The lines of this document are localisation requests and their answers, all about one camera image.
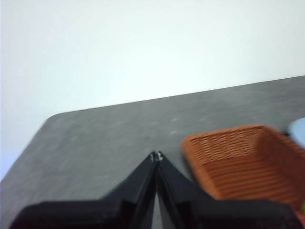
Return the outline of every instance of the table surface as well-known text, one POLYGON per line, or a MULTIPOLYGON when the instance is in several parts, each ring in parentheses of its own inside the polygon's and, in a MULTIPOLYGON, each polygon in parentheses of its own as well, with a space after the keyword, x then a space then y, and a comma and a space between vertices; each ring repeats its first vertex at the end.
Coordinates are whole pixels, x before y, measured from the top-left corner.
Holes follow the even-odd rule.
POLYGON ((54 115, 1 182, 1 228, 28 204, 100 198, 152 150, 192 179, 180 144, 190 134, 256 123, 285 131, 304 116, 305 76, 54 115))

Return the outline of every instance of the white wall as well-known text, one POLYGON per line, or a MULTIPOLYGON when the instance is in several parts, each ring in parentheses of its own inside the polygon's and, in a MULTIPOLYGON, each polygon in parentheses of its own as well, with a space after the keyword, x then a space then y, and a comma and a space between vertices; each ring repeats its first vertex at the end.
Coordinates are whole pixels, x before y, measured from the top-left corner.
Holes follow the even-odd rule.
POLYGON ((1 177, 49 116, 305 74, 304 0, 1 1, 1 177))

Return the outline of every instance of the black plastic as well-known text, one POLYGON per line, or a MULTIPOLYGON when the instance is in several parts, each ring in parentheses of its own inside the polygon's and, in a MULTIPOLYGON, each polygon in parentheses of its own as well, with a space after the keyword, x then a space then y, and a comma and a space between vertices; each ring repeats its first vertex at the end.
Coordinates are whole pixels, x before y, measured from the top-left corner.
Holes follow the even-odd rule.
POLYGON ((157 192, 163 228, 302 229, 291 208, 269 200, 215 200, 186 179, 162 154, 157 192))
POLYGON ((155 199, 155 153, 100 200, 52 201, 24 208, 11 229, 149 229, 155 199))

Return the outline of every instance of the light blue object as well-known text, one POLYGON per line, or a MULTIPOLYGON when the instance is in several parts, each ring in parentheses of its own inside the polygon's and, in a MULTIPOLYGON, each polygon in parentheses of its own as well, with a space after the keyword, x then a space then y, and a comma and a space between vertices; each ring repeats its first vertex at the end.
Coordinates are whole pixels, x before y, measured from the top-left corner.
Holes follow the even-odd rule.
POLYGON ((305 149, 305 118, 292 122, 288 126, 288 133, 292 140, 305 149))

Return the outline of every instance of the woven basket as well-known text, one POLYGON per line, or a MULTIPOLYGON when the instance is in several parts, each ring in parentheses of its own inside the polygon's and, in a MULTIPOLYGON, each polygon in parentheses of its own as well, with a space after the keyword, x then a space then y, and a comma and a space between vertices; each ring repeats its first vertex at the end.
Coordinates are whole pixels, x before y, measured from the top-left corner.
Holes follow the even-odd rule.
POLYGON ((299 209, 305 150, 265 125, 195 134, 183 150, 201 187, 216 199, 266 198, 299 209))

